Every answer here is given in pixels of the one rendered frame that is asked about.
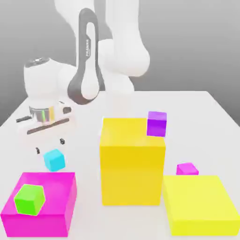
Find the tall large yellow box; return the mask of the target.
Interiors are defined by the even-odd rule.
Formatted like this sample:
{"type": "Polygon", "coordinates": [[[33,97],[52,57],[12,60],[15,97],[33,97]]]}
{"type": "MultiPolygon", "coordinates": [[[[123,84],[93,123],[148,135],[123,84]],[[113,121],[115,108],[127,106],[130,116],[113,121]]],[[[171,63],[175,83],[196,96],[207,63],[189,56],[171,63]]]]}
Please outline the tall large yellow box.
{"type": "Polygon", "coordinates": [[[145,118],[104,118],[99,156],[104,206],[158,206],[165,140],[147,135],[145,118]]]}

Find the flat large lemon yellow box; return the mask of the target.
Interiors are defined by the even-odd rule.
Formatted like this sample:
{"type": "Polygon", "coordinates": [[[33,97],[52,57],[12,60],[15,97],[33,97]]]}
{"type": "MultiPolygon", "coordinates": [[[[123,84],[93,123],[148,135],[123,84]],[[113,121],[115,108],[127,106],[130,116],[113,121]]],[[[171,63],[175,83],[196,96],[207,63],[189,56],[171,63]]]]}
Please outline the flat large lemon yellow box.
{"type": "Polygon", "coordinates": [[[237,212],[216,175],[165,175],[163,198],[173,236],[236,236],[237,212]]]}

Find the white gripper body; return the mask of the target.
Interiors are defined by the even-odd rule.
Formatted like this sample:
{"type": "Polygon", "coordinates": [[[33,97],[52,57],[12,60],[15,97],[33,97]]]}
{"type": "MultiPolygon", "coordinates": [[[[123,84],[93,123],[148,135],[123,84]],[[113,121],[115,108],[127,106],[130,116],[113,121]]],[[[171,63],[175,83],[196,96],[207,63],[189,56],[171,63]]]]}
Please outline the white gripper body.
{"type": "Polygon", "coordinates": [[[75,129],[75,119],[67,117],[46,125],[24,123],[17,127],[17,133],[19,140],[25,146],[40,148],[44,145],[58,143],[60,138],[66,139],[75,129]]]}

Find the large magenta box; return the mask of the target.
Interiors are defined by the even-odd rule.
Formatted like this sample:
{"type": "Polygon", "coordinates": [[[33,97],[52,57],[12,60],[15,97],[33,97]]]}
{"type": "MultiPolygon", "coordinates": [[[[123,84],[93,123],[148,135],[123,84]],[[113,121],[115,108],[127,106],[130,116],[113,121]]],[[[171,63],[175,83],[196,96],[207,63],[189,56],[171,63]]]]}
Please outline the large magenta box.
{"type": "Polygon", "coordinates": [[[1,211],[8,237],[67,237],[77,196],[74,172],[23,172],[1,211]],[[45,203],[37,216],[18,214],[14,197],[23,184],[41,185],[45,203]]]}

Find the small green cube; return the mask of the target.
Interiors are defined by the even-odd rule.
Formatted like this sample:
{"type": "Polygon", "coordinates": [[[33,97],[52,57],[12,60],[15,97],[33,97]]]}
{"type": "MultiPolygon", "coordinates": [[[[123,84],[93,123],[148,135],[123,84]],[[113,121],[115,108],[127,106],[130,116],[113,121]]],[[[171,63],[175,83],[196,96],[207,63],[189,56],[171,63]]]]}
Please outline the small green cube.
{"type": "Polygon", "coordinates": [[[43,186],[23,184],[14,196],[14,203],[18,214],[37,216],[45,203],[43,186]]]}

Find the small purple cube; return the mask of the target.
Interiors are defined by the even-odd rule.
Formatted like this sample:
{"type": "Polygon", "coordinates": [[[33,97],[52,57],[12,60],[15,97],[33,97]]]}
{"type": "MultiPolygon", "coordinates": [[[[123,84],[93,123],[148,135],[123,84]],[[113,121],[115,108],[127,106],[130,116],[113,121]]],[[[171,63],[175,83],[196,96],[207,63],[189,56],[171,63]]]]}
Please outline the small purple cube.
{"type": "Polygon", "coordinates": [[[167,113],[149,111],[147,118],[147,135],[165,137],[167,113]]]}

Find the small cyan cube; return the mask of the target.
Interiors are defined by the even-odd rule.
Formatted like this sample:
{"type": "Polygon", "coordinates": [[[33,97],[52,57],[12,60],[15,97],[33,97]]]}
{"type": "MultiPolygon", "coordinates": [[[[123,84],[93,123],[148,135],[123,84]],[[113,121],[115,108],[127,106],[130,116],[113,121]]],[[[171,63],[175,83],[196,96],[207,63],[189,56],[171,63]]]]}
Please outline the small cyan cube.
{"type": "Polygon", "coordinates": [[[65,168],[65,158],[58,149],[53,149],[43,155],[46,168],[51,172],[56,172],[65,168]]]}

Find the small pink cube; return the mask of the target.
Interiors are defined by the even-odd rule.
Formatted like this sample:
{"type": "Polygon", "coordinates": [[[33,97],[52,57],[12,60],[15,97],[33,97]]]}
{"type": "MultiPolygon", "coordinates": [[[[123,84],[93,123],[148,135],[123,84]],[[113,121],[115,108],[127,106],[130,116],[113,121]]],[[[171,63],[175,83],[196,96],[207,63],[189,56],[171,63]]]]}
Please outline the small pink cube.
{"type": "Polygon", "coordinates": [[[192,163],[182,163],[177,165],[177,175],[198,175],[199,171],[192,163]]]}

